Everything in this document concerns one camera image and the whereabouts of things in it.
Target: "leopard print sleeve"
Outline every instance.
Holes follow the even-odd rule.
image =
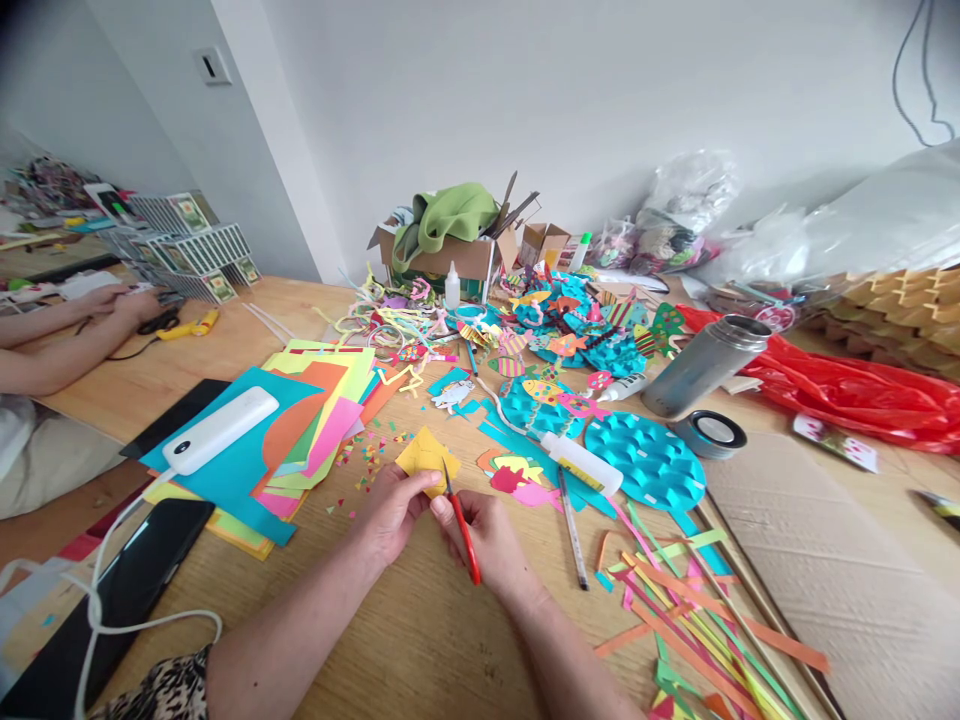
[[[196,655],[153,666],[140,687],[94,712],[91,720],[207,720],[207,645]]]

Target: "marker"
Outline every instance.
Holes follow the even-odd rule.
[[[960,530],[960,505],[957,505],[953,500],[948,500],[943,495],[937,495],[926,490],[913,490],[912,492],[926,500],[933,511],[950,523],[955,530]]]

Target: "cardboard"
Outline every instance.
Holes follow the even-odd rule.
[[[532,223],[523,227],[523,242],[516,267],[536,265],[541,260],[554,270],[563,270],[570,265],[570,259],[563,258],[563,250],[571,242],[570,233],[563,228],[547,223]]]
[[[703,464],[781,614],[829,657],[846,716],[954,717],[960,603],[797,441],[753,433],[733,458]]]

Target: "black phone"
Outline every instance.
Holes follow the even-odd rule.
[[[157,503],[100,580],[105,626],[126,627],[149,619],[213,510],[213,503],[197,500]],[[90,642],[88,601],[86,597],[80,601],[10,688],[0,702],[0,717],[73,717],[80,671]],[[103,692],[137,634],[98,636],[87,682],[87,710]]]

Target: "red scissors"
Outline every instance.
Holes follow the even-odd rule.
[[[470,567],[470,578],[473,580],[474,585],[479,585],[483,582],[483,579],[480,577],[480,566],[477,564],[477,554],[473,550],[473,540],[470,539],[470,526],[467,525],[466,518],[463,517],[463,507],[460,505],[460,498],[453,494],[453,487],[450,485],[450,473],[447,472],[447,462],[441,458],[443,462],[443,475],[447,481],[447,489],[444,490],[444,494],[447,496],[447,499],[450,500],[450,504],[453,505],[453,512],[457,515],[457,524],[460,525],[460,532],[463,533],[463,544],[467,548],[467,559],[469,560]]]

